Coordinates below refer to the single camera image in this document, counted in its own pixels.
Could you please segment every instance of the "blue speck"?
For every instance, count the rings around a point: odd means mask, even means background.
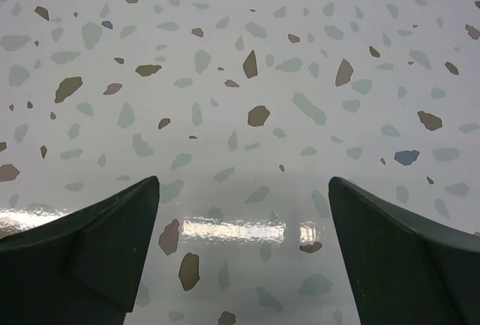
[[[113,25],[112,25],[112,23],[111,23],[110,21],[102,21],[102,26],[103,26],[103,27],[106,27],[106,28],[108,28],[108,29],[110,29],[110,30],[113,29]]]
[[[420,152],[417,150],[405,150],[405,151],[399,151],[395,153],[394,159],[397,162],[400,162],[403,166],[408,166],[413,164],[416,160],[417,157],[420,155]]]

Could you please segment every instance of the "speckled floor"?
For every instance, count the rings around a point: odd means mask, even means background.
[[[0,0],[0,218],[154,174],[126,324],[358,325],[328,180],[478,231],[479,29],[480,0]]]

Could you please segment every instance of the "dark green object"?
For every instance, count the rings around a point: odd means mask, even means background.
[[[328,196],[362,325],[480,324],[480,237],[344,179]]]
[[[158,210],[156,177],[0,240],[0,323],[122,325]]]

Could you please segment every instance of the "terrazzo floor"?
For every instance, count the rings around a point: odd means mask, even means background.
[[[480,0],[0,0],[0,218],[157,175],[126,324],[359,325],[328,180],[479,231],[479,29]]]

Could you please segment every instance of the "brown speck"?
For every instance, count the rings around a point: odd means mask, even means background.
[[[342,85],[345,85],[346,83],[349,83],[350,80],[352,79],[352,75],[353,75],[352,65],[346,59],[343,59],[337,71],[337,77],[335,78],[335,85],[342,86]]]
[[[225,86],[226,87],[240,87],[240,85],[233,80],[225,81]]]
[[[306,252],[307,254],[313,254],[314,252],[319,251],[322,246],[321,242],[316,241],[313,244],[300,245],[300,251]]]
[[[35,8],[35,12],[46,21],[50,21],[50,16],[48,14],[48,10],[46,8],[42,8],[41,6],[37,6]]]
[[[121,88],[122,88],[121,83],[110,83],[106,87],[106,90],[103,92],[103,94],[104,95],[113,95],[113,94],[116,94],[117,92],[119,92]]]
[[[373,56],[373,57],[380,57],[380,53],[378,52],[378,50],[373,47],[373,46],[369,46],[368,47],[368,51],[370,51],[370,54]]]
[[[200,27],[197,27],[196,29],[192,29],[192,34],[195,36],[198,36],[199,38],[203,37],[203,30]]]
[[[47,147],[45,145],[40,147],[40,153],[42,155],[42,158],[45,158],[45,156],[47,156]]]
[[[179,221],[174,219],[165,227],[158,239],[158,245],[166,255],[173,254],[177,251],[177,247],[179,246],[179,227]]]
[[[168,119],[167,117],[164,117],[160,122],[158,123],[158,129],[160,130],[161,128],[164,128],[167,126],[169,123],[171,123],[171,120]]]
[[[288,34],[288,39],[292,44],[296,44],[296,43],[300,42],[300,37],[298,37],[297,35],[294,35],[294,34]]]
[[[243,71],[245,72],[245,76],[248,79],[251,79],[252,77],[258,75],[257,57],[255,56],[255,50],[252,50],[245,59],[243,63]]]
[[[468,23],[465,25],[466,32],[472,38],[472,40],[478,40],[480,38],[480,31],[475,27],[469,25]]]
[[[443,126],[442,119],[440,117],[432,115],[431,113],[418,111],[417,115],[420,118],[420,122],[425,126],[427,130],[435,131]]]
[[[228,311],[222,312],[222,315],[218,318],[218,325],[233,325],[236,322],[236,316]]]
[[[459,75],[460,73],[458,72],[457,66],[453,65],[451,62],[446,62],[445,67],[448,68],[451,74],[454,75]]]
[[[20,174],[18,169],[12,164],[0,166],[0,182],[13,181]]]
[[[147,77],[156,74],[161,68],[160,65],[140,65],[136,68],[135,72],[142,77]]]
[[[138,0],[125,0],[128,4],[136,4]]]
[[[76,90],[83,85],[82,77],[67,77],[58,85],[55,91],[55,103],[59,104],[68,96],[71,96]]]
[[[178,271],[178,277],[183,290],[192,290],[200,280],[199,267],[200,257],[188,252],[181,261],[180,270]]]
[[[270,111],[263,105],[254,107],[252,110],[248,111],[248,121],[247,123],[250,126],[257,127],[263,126],[265,121],[270,116]]]

